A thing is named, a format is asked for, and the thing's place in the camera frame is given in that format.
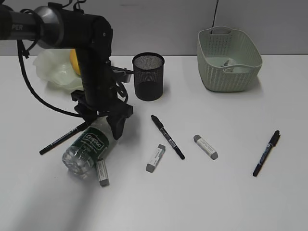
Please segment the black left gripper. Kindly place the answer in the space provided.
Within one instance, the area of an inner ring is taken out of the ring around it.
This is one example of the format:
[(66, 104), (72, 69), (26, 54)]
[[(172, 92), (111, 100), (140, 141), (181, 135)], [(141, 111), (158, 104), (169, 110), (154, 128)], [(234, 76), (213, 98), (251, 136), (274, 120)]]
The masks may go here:
[(133, 114), (133, 107), (120, 100), (117, 96), (98, 99), (95, 105), (90, 105), (86, 101), (85, 92), (82, 90), (72, 92), (71, 98), (77, 102), (77, 105), (74, 107), (75, 111), (84, 120), (80, 125), (81, 128), (87, 128), (98, 117), (107, 116), (106, 120), (115, 140), (118, 140), (123, 135), (126, 118), (131, 117)]

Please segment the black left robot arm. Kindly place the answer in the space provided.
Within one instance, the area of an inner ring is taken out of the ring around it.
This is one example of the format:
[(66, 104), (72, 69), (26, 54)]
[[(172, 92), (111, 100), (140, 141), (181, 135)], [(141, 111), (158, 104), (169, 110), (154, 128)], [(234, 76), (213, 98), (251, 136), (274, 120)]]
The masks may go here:
[(19, 12), (1, 5), (0, 38), (17, 42), (21, 68), (29, 57), (24, 40), (44, 49), (74, 49), (83, 90), (72, 93), (77, 102), (73, 116), (83, 118), (87, 125), (105, 117), (113, 137), (122, 136), (125, 121), (133, 113), (123, 85), (132, 72), (111, 65), (113, 29), (104, 17), (85, 14), (77, 7), (66, 10), (53, 2)]

